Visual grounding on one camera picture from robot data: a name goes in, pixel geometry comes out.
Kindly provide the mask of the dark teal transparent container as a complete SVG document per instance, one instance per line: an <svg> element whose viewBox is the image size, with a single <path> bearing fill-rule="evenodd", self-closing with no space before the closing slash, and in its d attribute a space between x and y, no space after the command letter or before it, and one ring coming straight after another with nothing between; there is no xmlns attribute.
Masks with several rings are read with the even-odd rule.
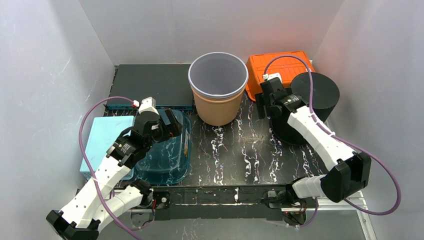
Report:
<svg viewBox="0 0 424 240"><path fill-rule="evenodd" d="M167 141L155 143L145 158L134 167L134 177L152 186L172 186L179 184L190 171L192 130L189 116L172 110L176 120L182 125L182 134Z"/></svg>

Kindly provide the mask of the orange plastic tray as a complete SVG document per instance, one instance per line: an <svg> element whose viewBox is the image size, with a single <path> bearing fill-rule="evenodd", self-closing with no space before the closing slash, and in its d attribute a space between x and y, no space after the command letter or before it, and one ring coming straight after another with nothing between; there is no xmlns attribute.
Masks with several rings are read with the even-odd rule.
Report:
<svg viewBox="0 0 424 240"><path fill-rule="evenodd" d="M267 64L274 58L282 55L291 55L301 58L308 65L311 72L314 72L309 57L304 51L289 51L289 52L277 52L277 53L264 53L251 55L246 63L248 70L248 82L245 90L248 97L255 101L255 95L262 92L260 83L263 80L263 73ZM297 59L291 57L284 57L275 60L270 67L267 69L267 73L275 74L279 73L282 78L282 84L285 88L291 85L292 80L301 73L306 73L307 68Z"/></svg>

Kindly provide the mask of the tan bucket with black liner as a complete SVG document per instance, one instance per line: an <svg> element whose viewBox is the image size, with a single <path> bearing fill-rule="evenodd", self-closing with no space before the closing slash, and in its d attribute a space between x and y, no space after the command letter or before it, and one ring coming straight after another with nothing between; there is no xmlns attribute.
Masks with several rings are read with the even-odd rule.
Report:
<svg viewBox="0 0 424 240"><path fill-rule="evenodd" d="M208 125L224 126L232 122L239 111L243 91L226 98L211 98L197 92L193 87L195 109L198 116Z"/></svg>

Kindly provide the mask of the black plastic bucket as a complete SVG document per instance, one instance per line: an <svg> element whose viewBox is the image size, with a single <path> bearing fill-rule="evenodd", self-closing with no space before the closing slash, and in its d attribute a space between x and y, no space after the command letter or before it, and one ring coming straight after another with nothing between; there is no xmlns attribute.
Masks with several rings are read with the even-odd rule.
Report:
<svg viewBox="0 0 424 240"><path fill-rule="evenodd" d="M322 122L326 122L339 101L340 91L336 83L329 77L316 72L313 72L311 75L313 80L312 108L317 117ZM299 95L302 99L309 102L309 74L304 72L294 77L288 88L288 92L290 94ZM270 128L274 136L281 142L290 145L307 145L308 142L302 135L287 123L289 114L289 112L285 112L281 117L272 118L270 120Z"/></svg>

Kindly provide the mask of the grey lavender plastic bucket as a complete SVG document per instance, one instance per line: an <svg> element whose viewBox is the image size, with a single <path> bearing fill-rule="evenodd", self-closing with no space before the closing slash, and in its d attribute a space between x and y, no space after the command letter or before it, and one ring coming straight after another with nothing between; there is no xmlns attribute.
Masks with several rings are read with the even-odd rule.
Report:
<svg viewBox="0 0 424 240"><path fill-rule="evenodd" d="M248 79L246 64L227 52L205 53L188 69L188 81L193 90L212 99L235 96L244 90Z"/></svg>

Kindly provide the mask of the light blue perforated basket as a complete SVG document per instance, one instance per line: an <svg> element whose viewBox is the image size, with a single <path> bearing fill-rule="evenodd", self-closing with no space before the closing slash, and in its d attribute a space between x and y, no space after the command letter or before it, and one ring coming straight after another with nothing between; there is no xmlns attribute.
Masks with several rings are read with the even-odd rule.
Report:
<svg viewBox="0 0 424 240"><path fill-rule="evenodd" d="M85 148L85 154L94 171L99 168L107 150L120 133L133 126L134 121L135 117L131 115L94 118Z"/></svg>

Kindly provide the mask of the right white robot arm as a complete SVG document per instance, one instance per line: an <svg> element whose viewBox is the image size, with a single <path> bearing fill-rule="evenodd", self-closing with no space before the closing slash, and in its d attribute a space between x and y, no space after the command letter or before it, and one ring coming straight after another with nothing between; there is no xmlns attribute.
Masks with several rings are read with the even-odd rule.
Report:
<svg viewBox="0 0 424 240"><path fill-rule="evenodd" d="M338 203L364 189L369 183L371 158L339 140L310 111L301 96L288 94L281 80L274 77L260 84L256 94L259 118L270 118L276 138L288 144L306 143L319 155L327 174L303 177L287 185L288 198L294 202L305 198L326 197Z"/></svg>

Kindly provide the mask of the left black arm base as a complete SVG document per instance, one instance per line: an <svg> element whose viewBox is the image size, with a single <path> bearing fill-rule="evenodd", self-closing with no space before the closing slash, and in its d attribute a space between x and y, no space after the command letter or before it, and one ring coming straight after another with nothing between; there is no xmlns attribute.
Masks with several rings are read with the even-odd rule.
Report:
<svg viewBox="0 0 424 240"><path fill-rule="evenodd" d="M156 217L157 208L168 207L170 195L165 192L155 192L154 187L148 182L136 179L129 184L135 187L140 194L142 194L141 202L130 210L131 218L133 216L139 217L143 214L147 215L147 220L141 223L138 221L134 224L133 231L140 231L141 229L150 225Z"/></svg>

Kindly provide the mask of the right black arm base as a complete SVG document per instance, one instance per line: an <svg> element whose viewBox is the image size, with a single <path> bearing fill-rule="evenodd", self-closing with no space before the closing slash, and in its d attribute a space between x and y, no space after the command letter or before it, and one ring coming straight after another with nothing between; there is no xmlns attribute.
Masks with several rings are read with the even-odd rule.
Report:
<svg viewBox="0 0 424 240"><path fill-rule="evenodd" d="M299 198L291 185L286 185L283 190L274 189L264 193L260 203L270 209L290 208L289 211L283 211L283 221L288 227L296 229L309 225L315 219L319 208L317 198ZM308 204L314 207L309 220L306 213Z"/></svg>

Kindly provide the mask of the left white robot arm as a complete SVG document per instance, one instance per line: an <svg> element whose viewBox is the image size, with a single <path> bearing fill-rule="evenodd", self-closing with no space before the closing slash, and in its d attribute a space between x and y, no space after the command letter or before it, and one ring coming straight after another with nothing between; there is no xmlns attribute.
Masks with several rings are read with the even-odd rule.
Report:
<svg viewBox="0 0 424 240"><path fill-rule="evenodd" d="M111 144L93 176L60 210L51 210L47 222L63 240L96 240L100 232L126 211L153 202L153 188L135 180L105 200L115 185L141 161L152 146L182 135L183 127L171 109L166 118L157 110L144 110L133 118Z"/></svg>

